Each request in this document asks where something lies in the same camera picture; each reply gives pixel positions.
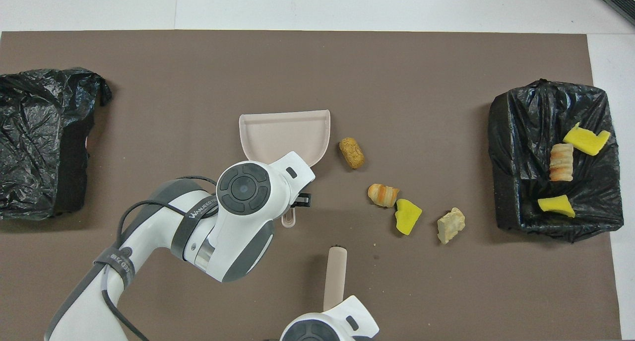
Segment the trash bag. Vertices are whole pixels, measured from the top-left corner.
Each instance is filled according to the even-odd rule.
[[[105,80],[83,68],[0,75],[0,219],[82,208],[86,138],[95,105],[111,99]]]
[[[576,123],[611,136],[596,156],[574,149],[573,181],[552,182],[551,148]],[[602,89],[544,79],[512,89],[490,107],[488,139],[499,228],[573,243],[624,225],[617,142]],[[538,207],[538,199],[561,195],[575,217]]]

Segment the brown mat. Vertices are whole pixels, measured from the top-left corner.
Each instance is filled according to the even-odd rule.
[[[331,110],[331,148],[315,166],[313,207],[298,210],[246,278],[220,284],[156,251],[120,308],[154,341],[277,338],[320,311],[328,248],[349,260],[345,294],[374,315],[378,340],[619,339],[608,233],[574,245],[496,228],[487,156],[489,104],[546,78],[592,84],[585,36],[289,31],[2,34],[0,72],[84,67],[114,101],[89,138],[80,212],[0,223],[0,334],[41,339],[50,318],[114,240],[121,213],[163,181],[218,178],[244,160],[242,113]],[[336,144],[355,137],[351,171]],[[424,213],[410,236],[372,183]],[[436,219],[466,228],[448,245]]]

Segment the yellow sponge piece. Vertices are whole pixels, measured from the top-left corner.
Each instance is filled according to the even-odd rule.
[[[599,135],[595,135],[592,131],[580,128],[580,123],[576,124],[573,129],[565,135],[565,142],[573,144],[576,149],[591,156],[597,155],[604,147],[611,133],[602,130]]]
[[[575,212],[571,207],[571,203],[569,203],[567,195],[538,199],[538,205],[544,212],[556,212],[571,218],[575,217]]]
[[[410,232],[415,226],[415,223],[417,223],[421,212],[423,211],[419,207],[415,206],[415,204],[411,201],[398,199],[397,212],[395,212],[395,217],[397,218],[397,230],[405,235],[410,235]]]

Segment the velcro strap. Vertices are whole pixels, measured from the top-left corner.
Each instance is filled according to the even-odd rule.
[[[125,247],[122,250],[118,248],[110,247],[106,248],[93,262],[94,264],[107,264],[111,266],[121,276],[123,280],[124,289],[130,285],[132,278],[134,278],[134,264],[129,258],[132,251],[130,248]]]
[[[192,232],[195,230],[200,219],[202,219],[205,214],[214,212],[214,210],[218,212],[218,200],[216,199],[216,196],[212,195],[200,200],[192,207],[192,209],[188,210],[185,216],[183,216],[183,219],[177,228],[177,232],[174,233],[172,245],[170,246],[170,251],[172,251],[172,254],[175,255],[175,257],[181,260],[186,259],[186,243],[188,243]]]

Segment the white tile floor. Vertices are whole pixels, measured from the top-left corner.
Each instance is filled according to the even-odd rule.
[[[310,29],[585,33],[618,136],[626,225],[612,233],[622,337],[635,339],[635,26],[600,0],[0,0],[2,31]]]

